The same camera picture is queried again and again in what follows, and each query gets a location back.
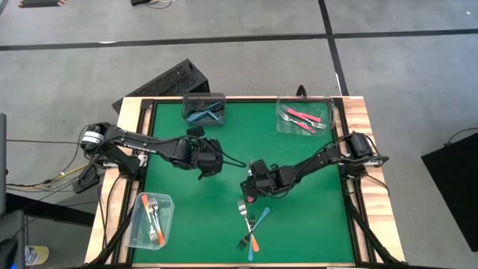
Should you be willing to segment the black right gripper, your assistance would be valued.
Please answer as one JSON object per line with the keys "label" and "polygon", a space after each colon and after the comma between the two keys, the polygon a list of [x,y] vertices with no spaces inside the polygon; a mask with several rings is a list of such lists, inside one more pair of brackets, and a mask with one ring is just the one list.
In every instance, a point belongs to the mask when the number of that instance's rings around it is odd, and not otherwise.
{"label": "black right gripper", "polygon": [[[255,170],[253,172],[253,186],[252,189],[254,199],[258,199],[261,194],[282,194],[285,192],[284,187],[274,170]],[[240,188],[245,200],[249,199],[249,183],[244,180],[240,184]]]}

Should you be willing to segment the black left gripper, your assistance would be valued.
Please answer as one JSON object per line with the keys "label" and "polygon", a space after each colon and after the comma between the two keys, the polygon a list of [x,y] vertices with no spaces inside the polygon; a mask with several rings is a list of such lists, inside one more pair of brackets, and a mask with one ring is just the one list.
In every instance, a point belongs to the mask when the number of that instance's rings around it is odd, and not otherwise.
{"label": "black left gripper", "polygon": [[199,180],[222,171],[222,147],[217,139],[198,139],[190,149],[189,163],[201,171]]}

